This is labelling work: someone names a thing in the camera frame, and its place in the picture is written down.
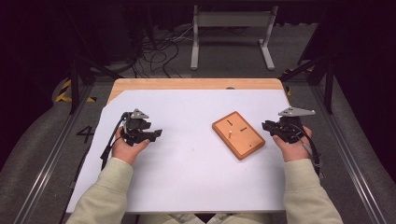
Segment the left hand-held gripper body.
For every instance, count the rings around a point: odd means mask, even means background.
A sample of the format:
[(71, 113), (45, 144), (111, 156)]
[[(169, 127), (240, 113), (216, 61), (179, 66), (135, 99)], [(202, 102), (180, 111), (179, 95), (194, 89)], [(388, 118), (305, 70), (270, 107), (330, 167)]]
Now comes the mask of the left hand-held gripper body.
[(126, 140), (126, 143), (130, 146), (139, 144), (144, 139), (145, 130), (142, 129), (143, 121), (147, 121), (148, 115), (143, 113), (141, 110), (136, 108), (133, 112), (126, 112), (126, 119), (123, 122), (123, 134), (122, 136)]

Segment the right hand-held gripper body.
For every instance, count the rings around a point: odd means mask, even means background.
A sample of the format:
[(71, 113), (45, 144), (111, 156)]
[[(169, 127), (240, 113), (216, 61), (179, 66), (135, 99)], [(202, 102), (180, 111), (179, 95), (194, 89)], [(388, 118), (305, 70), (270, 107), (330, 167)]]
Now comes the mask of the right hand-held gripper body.
[(303, 116), (313, 116), (315, 110), (307, 110), (297, 107), (289, 107), (279, 112), (279, 121), (271, 131), (271, 135), (277, 135), (285, 143), (293, 144), (305, 136), (305, 130), (301, 122)]

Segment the person's right hand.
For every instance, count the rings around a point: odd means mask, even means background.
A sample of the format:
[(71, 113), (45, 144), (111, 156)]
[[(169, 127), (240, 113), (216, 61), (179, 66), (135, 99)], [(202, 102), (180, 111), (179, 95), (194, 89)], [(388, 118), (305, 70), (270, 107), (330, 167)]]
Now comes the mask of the person's right hand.
[(306, 137), (303, 137), (299, 142), (294, 144), (285, 143), (277, 135), (273, 136), (273, 140), (280, 148), (284, 162), (309, 159), (311, 157), (311, 154), (304, 148), (304, 144), (309, 145)]

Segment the person's left hand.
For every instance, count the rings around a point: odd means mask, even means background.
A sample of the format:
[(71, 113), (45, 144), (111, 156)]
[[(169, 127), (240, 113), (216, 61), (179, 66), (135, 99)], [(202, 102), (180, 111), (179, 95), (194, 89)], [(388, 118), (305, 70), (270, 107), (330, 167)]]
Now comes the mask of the person's left hand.
[(141, 143), (131, 147), (124, 141), (123, 137), (121, 136), (121, 131), (122, 128), (118, 128), (116, 130), (116, 140), (111, 147), (112, 156), (133, 166), (139, 153), (149, 145), (150, 141), (146, 139)]

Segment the wooden board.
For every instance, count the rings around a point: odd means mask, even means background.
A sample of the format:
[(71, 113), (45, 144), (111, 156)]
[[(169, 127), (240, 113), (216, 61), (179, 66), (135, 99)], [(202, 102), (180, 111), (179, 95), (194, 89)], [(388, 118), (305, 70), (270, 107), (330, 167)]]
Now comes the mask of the wooden board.
[[(212, 129), (240, 161), (265, 145), (265, 140), (237, 111), (215, 121)], [(228, 138), (229, 131), (233, 132), (231, 138)]]

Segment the white sheet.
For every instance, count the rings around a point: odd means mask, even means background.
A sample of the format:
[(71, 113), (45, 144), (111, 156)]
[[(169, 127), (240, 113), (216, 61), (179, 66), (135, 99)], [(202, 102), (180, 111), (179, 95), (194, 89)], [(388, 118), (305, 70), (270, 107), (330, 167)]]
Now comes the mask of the white sheet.
[[(124, 91), (102, 110), (67, 210), (93, 184), (101, 155), (126, 111), (149, 116), (161, 136), (142, 151), (128, 191), (130, 213), (272, 212), (284, 208), (284, 162), (262, 122), (289, 105), (282, 90)], [(212, 129), (238, 112), (265, 140), (238, 160)]]

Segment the black metal stand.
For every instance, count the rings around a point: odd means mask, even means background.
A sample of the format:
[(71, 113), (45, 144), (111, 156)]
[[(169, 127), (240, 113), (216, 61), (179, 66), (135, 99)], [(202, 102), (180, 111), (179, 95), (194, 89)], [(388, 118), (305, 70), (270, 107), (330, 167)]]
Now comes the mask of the black metal stand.
[(80, 105), (80, 91), (79, 82), (82, 81), (83, 85), (92, 86), (95, 82), (95, 77), (91, 68), (95, 68), (99, 72), (103, 73), (106, 77), (111, 77), (113, 79), (120, 78), (120, 75), (115, 72), (105, 68), (100, 65), (92, 57), (83, 55), (78, 52), (74, 52), (69, 58), (69, 68), (70, 68), (70, 79), (71, 79), (71, 94), (72, 94), (72, 105), (70, 109), (70, 114), (73, 115)]
[(325, 78), (325, 88), (324, 88), (324, 105), (329, 114), (332, 114), (332, 87), (334, 80), (334, 61), (336, 60), (336, 55), (325, 54), (314, 60), (310, 60), (297, 68), (291, 70), (290, 72), (283, 74), (279, 80), (285, 82), (292, 77), (300, 75), (304, 70), (312, 68), (312, 72), (306, 79), (310, 86), (317, 86), (319, 82)]

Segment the person's legs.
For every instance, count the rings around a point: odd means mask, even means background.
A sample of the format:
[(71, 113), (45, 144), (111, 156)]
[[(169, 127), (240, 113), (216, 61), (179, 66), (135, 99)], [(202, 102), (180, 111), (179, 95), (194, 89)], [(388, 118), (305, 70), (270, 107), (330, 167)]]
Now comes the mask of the person's legs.
[(272, 224), (269, 215), (219, 213), (201, 220), (195, 214), (140, 215), (137, 224)]

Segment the white metal stand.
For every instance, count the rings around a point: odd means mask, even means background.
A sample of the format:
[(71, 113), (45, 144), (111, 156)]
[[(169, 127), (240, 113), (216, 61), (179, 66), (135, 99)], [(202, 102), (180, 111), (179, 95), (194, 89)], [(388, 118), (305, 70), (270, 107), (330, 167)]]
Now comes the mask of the white metal stand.
[(199, 28), (200, 27), (264, 27), (265, 33), (258, 41), (267, 69), (273, 71), (275, 65), (268, 49), (269, 39), (275, 25), (278, 6), (264, 11), (200, 11), (193, 9), (191, 50), (191, 70), (198, 69), (199, 62)]

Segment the aluminium floor rail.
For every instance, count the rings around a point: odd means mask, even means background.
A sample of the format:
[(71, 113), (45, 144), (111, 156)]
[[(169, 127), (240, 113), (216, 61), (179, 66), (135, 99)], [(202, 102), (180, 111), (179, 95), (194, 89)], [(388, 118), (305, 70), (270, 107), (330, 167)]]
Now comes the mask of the aluminium floor rail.
[(62, 127), (44, 165), (38, 172), (35, 178), (35, 183), (31, 187), (28, 196), (26, 197), (19, 213), (13, 221), (13, 224), (26, 224), (28, 222), (45, 187), (50, 181), (50, 177), (57, 165), (58, 160), (61, 157), (61, 154), (64, 150), (64, 142), (66, 141), (66, 138), (69, 135), (73, 125), (76, 123), (78, 114), (90, 96), (91, 92), (92, 86), (83, 86), (81, 88), (81, 93), (73, 97), (73, 103), (76, 103), (76, 105), (72, 105), (71, 112), (67, 116), (64, 126)]
[(332, 135), (335, 138), (337, 146), (339, 147), (339, 154), (344, 162), (344, 165), (346, 166), (349, 176), (361, 198), (369, 218), (373, 224), (388, 224), (371, 189), (366, 182), (365, 177), (361, 172), (361, 169), (359, 168), (352, 155), (352, 152), (350, 151), (345, 137), (341, 133), (338, 123), (336, 122), (334, 116), (328, 112), (328, 109), (324, 103), (324, 95), (321, 93), (319, 87), (311, 87), (311, 91), (318, 102), (320, 110), (324, 114), (326, 122), (330, 126)]

